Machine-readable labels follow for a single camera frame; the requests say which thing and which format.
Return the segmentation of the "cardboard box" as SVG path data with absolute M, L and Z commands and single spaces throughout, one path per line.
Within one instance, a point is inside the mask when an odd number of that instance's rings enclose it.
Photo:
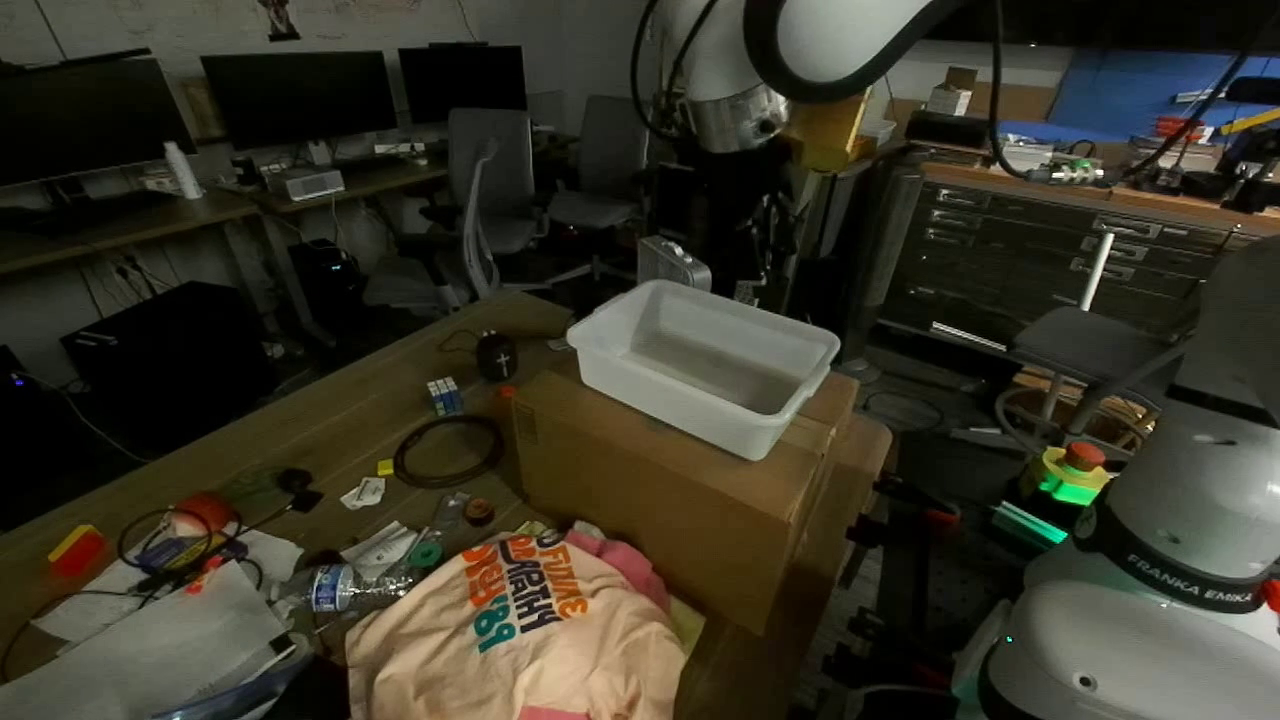
M 523 499 L 635 544 L 708 627 L 676 720 L 785 720 L 892 434 L 829 375 L 764 460 L 735 460 L 549 370 L 512 392 Z

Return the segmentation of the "pink shirt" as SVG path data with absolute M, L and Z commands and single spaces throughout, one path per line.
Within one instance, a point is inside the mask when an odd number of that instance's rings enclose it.
M 670 720 L 686 651 L 653 559 L 594 530 L 558 549 L 587 567 L 587 614 L 541 631 L 514 720 Z

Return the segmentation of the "white spray bottle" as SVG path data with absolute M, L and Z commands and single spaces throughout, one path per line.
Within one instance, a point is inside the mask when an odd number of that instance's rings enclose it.
M 168 161 L 168 172 L 172 172 L 181 195 L 204 200 L 204 183 L 195 179 L 195 172 L 177 140 L 163 140 L 163 161 Z

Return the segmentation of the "black computer monitor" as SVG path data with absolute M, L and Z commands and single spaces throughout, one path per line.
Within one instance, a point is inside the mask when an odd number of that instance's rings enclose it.
M 159 161 L 187 125 L 154 59 L 91 59 L 0 79 L 0 183 Z
M 380 54 L 204 58 L 198 69 L 235 150 L 336 140 L 394 125 Z
M 427 45 L 400 54 L 400 79 L 414 125 L 442 125 L 453 108 L 523 108 L 523 54 L 514 45 Z

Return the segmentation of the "grey office chair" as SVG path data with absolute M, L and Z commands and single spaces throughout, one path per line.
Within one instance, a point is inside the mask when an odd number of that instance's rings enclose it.
M 459 200 L 459 263 L 475 298 L 549 291 L 594 273 L 594 262 L 541 253 L 533 120 L 514 108 L 448 113 L 448 177 Z

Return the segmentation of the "rubiks cube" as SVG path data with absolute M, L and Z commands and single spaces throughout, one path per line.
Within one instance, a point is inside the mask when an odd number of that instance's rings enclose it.
M 453 375 L 434 375 L 423 384 L 434 417 L 465 417 L 459 384 Z

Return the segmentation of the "peach printed t-shirt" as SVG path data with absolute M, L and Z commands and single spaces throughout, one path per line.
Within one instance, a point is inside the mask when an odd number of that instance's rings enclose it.
M 587 614 L 587 567 L 569 559 L 564 537 L 472 544 L 363 615 L 344 638 L 348 718 L 514 720 L 541 631 Z

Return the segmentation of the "white plastic basket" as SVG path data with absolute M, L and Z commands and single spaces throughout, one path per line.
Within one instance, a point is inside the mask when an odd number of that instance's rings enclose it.
M 569 327 L 581 380 L 727 457 L 764 460 L 829 380 L 829 327 L 645 279 Z

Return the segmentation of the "red emergency stop button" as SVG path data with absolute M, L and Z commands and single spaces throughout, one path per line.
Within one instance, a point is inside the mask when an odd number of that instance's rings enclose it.
M 1087 439 L 1068 439 L 1057 450 L 1043 450 L 1029 463 L 1029 492 L 1040 492 L 1057 503 L 1087 509 L 1103 487 L 1112 473 L 1103 469 L 1103 452 Z

